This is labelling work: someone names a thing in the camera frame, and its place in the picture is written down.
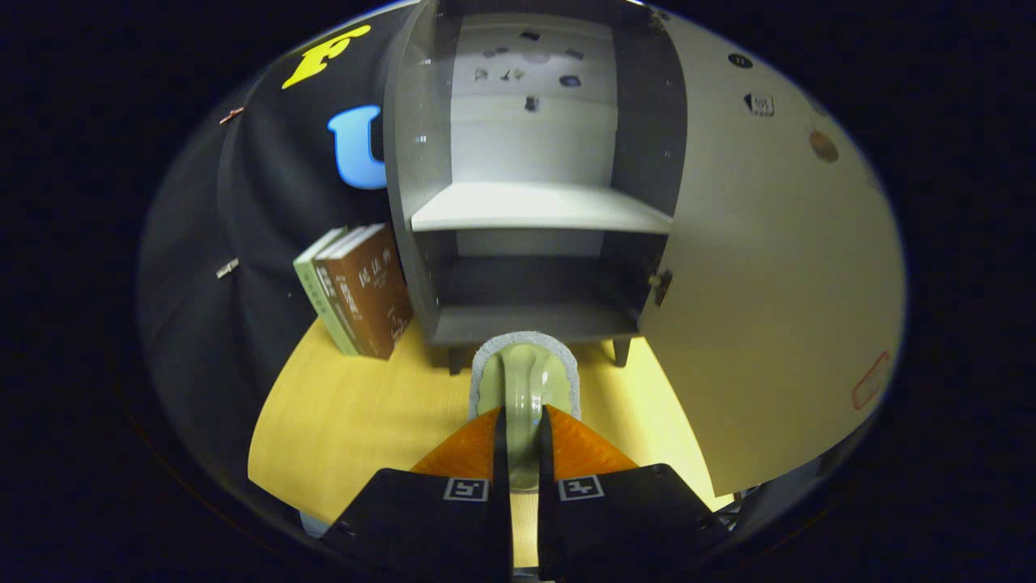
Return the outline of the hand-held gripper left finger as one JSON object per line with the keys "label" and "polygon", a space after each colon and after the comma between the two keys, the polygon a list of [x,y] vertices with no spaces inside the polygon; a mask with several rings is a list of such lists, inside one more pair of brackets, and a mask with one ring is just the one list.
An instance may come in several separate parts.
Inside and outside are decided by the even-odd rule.
{"label": "hand-held gripper left finger", "polygon": [[323,546],[377,582],[508,582],[513,531],[506,414],[461,429],[480,436],[473,476],[384,468],[323,535]]}

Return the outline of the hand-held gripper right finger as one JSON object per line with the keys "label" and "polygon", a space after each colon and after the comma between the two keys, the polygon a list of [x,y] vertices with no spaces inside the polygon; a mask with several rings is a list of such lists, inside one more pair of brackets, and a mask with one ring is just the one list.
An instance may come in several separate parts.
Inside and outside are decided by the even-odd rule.
{"label": "hand-held gripper right finger", "polygon": [[674,582],[729,528],[669,465],[640,466],[551,405],[539,427],[539,577]]}

